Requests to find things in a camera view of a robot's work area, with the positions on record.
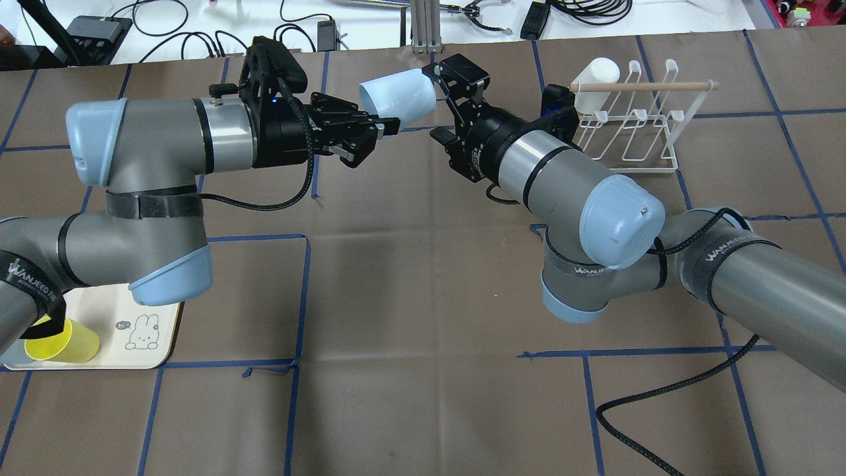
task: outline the power adapter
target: power adapter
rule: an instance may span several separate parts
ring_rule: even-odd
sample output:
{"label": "power adapter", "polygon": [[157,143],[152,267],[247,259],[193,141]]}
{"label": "power adapter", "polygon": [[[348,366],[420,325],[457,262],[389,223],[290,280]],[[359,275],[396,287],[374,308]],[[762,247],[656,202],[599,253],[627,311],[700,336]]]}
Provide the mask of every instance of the power adapter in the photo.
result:
{"label": "power adapter", "polygon": [[530,41],[541,38],[543,29],[547,27],[549,8],[547,3],[532,2],[530,4],[526,19],[523,20],[523,27],[520,28],[520,38]]}
{"label": "power adapter", "polygon": [[335,20],[317,22],[317,51],[335,51],[338,49],[338,26]]}

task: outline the black device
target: black device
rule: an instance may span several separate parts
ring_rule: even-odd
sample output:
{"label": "black device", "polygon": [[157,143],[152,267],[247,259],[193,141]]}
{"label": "black device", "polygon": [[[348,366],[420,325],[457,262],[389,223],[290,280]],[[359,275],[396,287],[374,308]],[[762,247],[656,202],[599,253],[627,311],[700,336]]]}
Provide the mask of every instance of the black device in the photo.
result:
{"label": "black device", "polygon": [[487,103],[482,92],[491,82],[488,73],[461,54],[423,67],[423,74],[438,84],[455,119],[454,133],[446,127],[429,135],[449,155],[449,167],[471,182],[484,178],[497,183],[499,164],[508,147],[531,130],[545,130],[572,145],[579,127],[575,94],[564,86],[547,85],[541,98],[541,117],[523,120]]}
{"label": "black device", "polygon": [[64,68],[64,63],[47,47],[0,45],[0,71],[46,68]]}
{"label": "black device", "polygon": [[520,38],[535,41],[541,39],[543,29],[547,27],[550,6],[546,3],[532,2],[526,18],[523,20],[523,27],[520,28]]}
{"label": "black device", "polygon": [[317,51],[338,49],[338,26],[334,19],[317,22]]}
{"label": "black device", "polygon": [[132,27],[127,18],[79,16],[65,30],[38,0],[18,0],[32,19],[56,42],[56,58],[67,66],[110,64]]}
{"label": "black device", "polygon": [[257,36],[247,52],[240,85],[209,86],[211,97],[238,94],[252,115],[257,153],[254,168],[293,165],[314,154],[337,154],[354,169],[383,136],[399,133],[399,119],[360,111],[358,104],[313,92],[310,104],[294,97],[308,77],[280,42]]}

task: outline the metal stand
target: metal stand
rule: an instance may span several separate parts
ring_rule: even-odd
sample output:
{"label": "metal stand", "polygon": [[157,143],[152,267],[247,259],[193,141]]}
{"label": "metal stand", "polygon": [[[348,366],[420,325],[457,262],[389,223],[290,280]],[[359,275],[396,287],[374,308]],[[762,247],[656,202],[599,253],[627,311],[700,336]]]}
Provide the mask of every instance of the metal stand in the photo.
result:
{"label": "metal stand", "polygon": [[412,38],[415,53],[440,53],[441,5],[437,0],[411,0]]}

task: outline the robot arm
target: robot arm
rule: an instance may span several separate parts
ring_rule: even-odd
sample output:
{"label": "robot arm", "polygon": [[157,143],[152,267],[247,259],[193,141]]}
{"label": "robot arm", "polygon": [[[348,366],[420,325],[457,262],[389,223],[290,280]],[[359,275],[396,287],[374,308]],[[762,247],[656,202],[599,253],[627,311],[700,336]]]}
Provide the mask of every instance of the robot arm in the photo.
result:
{"label": "robot arm", "polygon": [[[399,119],[336,97],[314,93],[305,105],[294,97],[305,89],[290,52],[257,37],[240,84],[212,85],[211,97],[74,105],[77,172],[107,188],[107,211],[0,220],[0,353],[21,335],[61,331],[62,294],[73,288],[129,283],[150,306],[206,291],[212,261],[197,175],[306,162],[310,171],[315,154],[333,153],[355,168],[398,133]],[[32,326],[45,314],[52,319]]]}
{"label": "robot arm", "polygon": [[550,85],[541,118],[489,105],[488,74],[461,55],[426,66],[447,96],[454,133],[439,127],[449,165],[487,178],[547,222],[543,301],[586,323],[616,297],[681,284],[716,311],[846,391],[846,279],[755,235],[729,209],[665,219],[631,179],[590,160],[571,140],[574,96]]}

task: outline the red object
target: red object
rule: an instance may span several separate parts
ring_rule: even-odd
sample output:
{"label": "red object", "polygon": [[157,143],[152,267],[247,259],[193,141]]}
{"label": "red object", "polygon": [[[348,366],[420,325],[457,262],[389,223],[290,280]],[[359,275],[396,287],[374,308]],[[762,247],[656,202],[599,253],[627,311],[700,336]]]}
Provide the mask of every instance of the red object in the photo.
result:
{"label": "red object", "polygon": [[[810,12],[810,22],[808,26],[829,26],[829,25],[836,25],[838,21],[846,15],[846,12],[833,14],[828,11],[828,2],[829,0],[815,0],[814,2],[802,2],[796,6],[796,8],[804,8]],[[772,11],[773,16],[778,19],[778,24],[781,25],[782,28],[787,26],[785,20],[787,19],[787,15],[781,15],[778,10],[776,9],[776,3],[778,0],[768,0],[767,1],[770,10]]]}

